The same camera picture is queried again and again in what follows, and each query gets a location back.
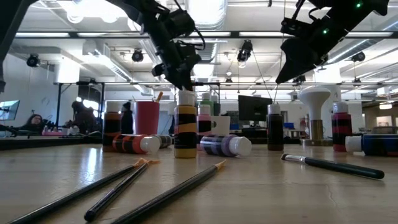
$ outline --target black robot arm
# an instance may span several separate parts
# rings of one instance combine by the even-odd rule
[[[313,19],[311,24],[296,20],[305,0],[299,0],[293,17],[284,18],[281,32],[295,36],[286,40],[280,48],[286,54],[286,63],[276,79],[283,83],[322,65],[328,60],[328,52],[373,11],[387,14],[389,0],[309,0],[315,9],[331,7],[327,14]]]
[[[196,54],[196,45],[173,41],[176,37],[188,36],[196,30],[195,22],[188,13],[182,9],[170,12],[155,0],[107,1],[120,7],[130,19],[139,24],[141,34],[148,33],[163,62],[152,69],[152,74],[164,74],[177,88],[192,90],[191,70],[201,60]]]

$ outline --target blue paint bottle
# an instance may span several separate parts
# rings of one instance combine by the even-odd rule
[[[398,134],[364,134],[346,137],[347,152],[363,151],[367,156],[398,156]]]

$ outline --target paint bottle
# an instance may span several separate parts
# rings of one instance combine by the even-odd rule
[[[251,141],[245,137],[238,137],[234,134],[219,136],[209,134],[200,141],[202,151],[209,155],[216,156],[247,156],[251,152]]]
[[[210,116],[210,106],[209,105],[199,105],[199,115],[197,118],[197,149],[200,150],[200,140],[211,134],[211,116]]]
[[[157,139],[159,139],[161,149],[167,148],[173,143],[172,137],[168,134],[153,134],[151,136],[157,137]]]
[[[221,114],[221,105],[218,103],[218,96],[211,96],[211,101],[213,102],[213,116],[219,116]]]
[[[209,105],[210,106],[210,116],[213,115],[213,102],[210,101],[211,95],[210,93],[202,93],[201,95],[201,102],[199,102],[199,105]]]
[[[103,149],[112,151],[113,139],[119,135],[120,132],[120,114],[119,106],[115,102],[106,103],[106,113],[104,114],[102,145]]]
[[[117,135],[112,142],[113,149],[116,152],[130,154],[155,154],[160,147],[157,137],[147,136],[145,134],[137,135]]]
[[[347,152],[363,151],[367,156],[398,156],[398,134],[347,136]]]
[[[174,127],[174,157],[195,158],[197,156],[197,109],[194,92],[179,91]]]
[[[346,137],[353,135],[351,115],[348,114],[348,105],[346,103],[333,103],[331,127],[333,133],[333,150],[336,152],[346,152]]]
[[[284,122],[280,115],[279,105],[268,105],[267,115],[268,125],[268,150],[283,151],[284,150]]]

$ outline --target red cup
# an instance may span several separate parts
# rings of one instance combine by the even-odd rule
[[[160,105],[157,102],[139,101],[134,104],[135,134],[157,134]]]

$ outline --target wooden table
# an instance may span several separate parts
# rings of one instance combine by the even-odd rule
[[[245,158],[229,159],[223,171],[154,215],[146,223],[397,223],[396,158],[333,153],[330,147],[286,145],[285,152],[381,169],[371,180],[280,160],[281,152],[254,146]],[[0,152],[0,223],[137,161],[140,156],[103,152],[100,145],[62,146]],[[117,199],[97,223],[120,215],[221,160],[200,153],[174,159],[162,149],[160,159]],[[84,223],[83,214],[118,183],[72,202],[41,223]]]

